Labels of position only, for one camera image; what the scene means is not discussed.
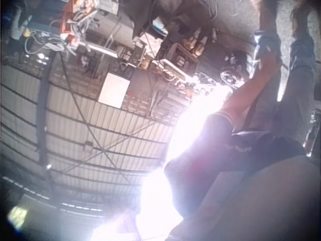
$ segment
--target steel beam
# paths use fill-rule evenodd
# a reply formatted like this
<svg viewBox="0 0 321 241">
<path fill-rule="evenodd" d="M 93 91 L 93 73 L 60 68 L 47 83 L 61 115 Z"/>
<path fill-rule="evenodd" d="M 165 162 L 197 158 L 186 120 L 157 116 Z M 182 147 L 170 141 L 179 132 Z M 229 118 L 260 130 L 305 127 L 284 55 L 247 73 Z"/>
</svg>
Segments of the steel beam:
<svg viewBox="0 0 321 241">
<path fill-rule="evenodd" d="M 37 114 L 36 114 L 36 125 L 37 125 L 37 139 L 38 139 L 38 150 L 39 150 L 39 163 L 42 166 L 44 176 L 46 177 L 51 200 L 55 204 L 55 194 L 52 178 L 50 171 L 47 170 L 48 158 L 47 158 L 47 140 L 46 140 L 46 107 L 48 103 L 49 95 L 49 76 L 56 57 L 56 51 L 51 50 L 49 53 L 49 60 L 43 72 L 43 76 L 40 80 Z"/>
</svg>

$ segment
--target bright light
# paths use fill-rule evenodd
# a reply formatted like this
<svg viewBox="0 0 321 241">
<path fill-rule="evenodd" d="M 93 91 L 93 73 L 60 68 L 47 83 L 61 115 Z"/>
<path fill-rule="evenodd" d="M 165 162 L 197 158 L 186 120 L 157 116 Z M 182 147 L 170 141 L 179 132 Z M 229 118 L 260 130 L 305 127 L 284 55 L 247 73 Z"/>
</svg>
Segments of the bright light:
<svg viewBox="0 0 321 241">
<path fill-rule="evenodd" d="M 222 107 L 229 92 L 231 92 L 230 87 L 218 85 L 214 87 L 208 96 L 200 95 L 192 102 L 176 124 L 170 141 L 166 163 L 178 157 L 191 146 L 199 135 L 206 117 Z"/>
<path fill-rule="evenodd" d="M 194 75 L 194 76 L 193 76 L 193 79 L 194 79 L 195 81 L 198 81 L 198 80 L 199 80 L 199 77 L 198 77 L 197 75 Z"/>
<path fill-rule="evenodd" d="M 44 58 L 45 58 L 45 55 L 44 55 L 43 53 L 40 53 L 40 54 L 38 54 L 38 57 L 39 57 L 40 59 L 44 59 Z"/>
<path fill-rule="evenodd" d="M 24 224 L 27 212 L 27 210 L 17 206 L 9 212 L 8 220 L 12 223 L 15 229 L 19 230 L 22 224 Z"/>
<path fill-rule="evenodd" d="M 128 240 L 138 240 L 136 233 L 118 233 L 118 226 L 114 223 L 109 223 L 96 228 L 90 241 L 128 241 Z"/>
<path fill-rule="evenodd" d="M 174 208 L 170 184 L 163 170 L 157 169 L 143 181 L 140 214 L 136 216 L 139 234 L 143 240 L 152 237 L 165 240 L 182 220 Z"/>
</svg>

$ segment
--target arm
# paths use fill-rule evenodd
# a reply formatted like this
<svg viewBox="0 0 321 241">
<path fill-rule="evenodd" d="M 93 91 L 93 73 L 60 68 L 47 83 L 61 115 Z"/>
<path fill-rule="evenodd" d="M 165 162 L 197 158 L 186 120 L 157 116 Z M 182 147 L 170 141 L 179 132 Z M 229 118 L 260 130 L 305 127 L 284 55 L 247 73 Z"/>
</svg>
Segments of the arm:
<svg viewBox="0 0 321 241">
<path fill-rule="evenodd" d="M 256 100 L 272 77 L 280 71 L 280 67 L 275 55 L 268 53 L 260 60 L 260 69 L 233 93 L 223 104 L 220 112 L 228 115 L 235 123 L 242 112 Z"/>
</svg>

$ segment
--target shoe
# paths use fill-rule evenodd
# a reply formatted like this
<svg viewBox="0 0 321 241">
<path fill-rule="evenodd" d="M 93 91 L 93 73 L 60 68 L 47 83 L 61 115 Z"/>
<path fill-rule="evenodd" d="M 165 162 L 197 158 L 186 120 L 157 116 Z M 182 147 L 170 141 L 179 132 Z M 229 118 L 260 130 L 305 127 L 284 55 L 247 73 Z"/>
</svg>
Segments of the shoe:
<svg viewBox="0 0 321 241">
<path fill-rule="evenodd" d="M 306 0 L 299 0 L 291 13 L 292 33 L 309 33 L 307 16 L 311 12 L 311 6 Z"/>
</svg>

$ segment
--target shirt sleeve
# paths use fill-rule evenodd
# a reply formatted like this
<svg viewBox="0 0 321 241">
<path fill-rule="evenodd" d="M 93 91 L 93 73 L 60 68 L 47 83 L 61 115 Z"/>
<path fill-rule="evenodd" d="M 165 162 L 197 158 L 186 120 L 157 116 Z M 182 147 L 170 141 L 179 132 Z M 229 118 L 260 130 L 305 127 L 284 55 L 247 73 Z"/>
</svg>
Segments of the shirt sleeve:
<svg viewBox="0 0 321 241">
<path fill-rule="evenodd" d="M 234 124 L 232 118 L 224 113 L 217 112 L 208 116 L 197 142 L 211 147 L 226 143 L 232 136 Z"/>
<path fill-rule="evenodd" d="M 227 114 L 210 115 L 192 146 L 166 165 L 165 175 L 172 188 L 174 206 L 182 216 L 195 211 L 202 202 L 206 191 L 199 190 L 202 183 L 199 171 L 204 163 L 213 161 L 216 151 L 231 137 L 232 130 L 233 122 Z"/>
</svg>

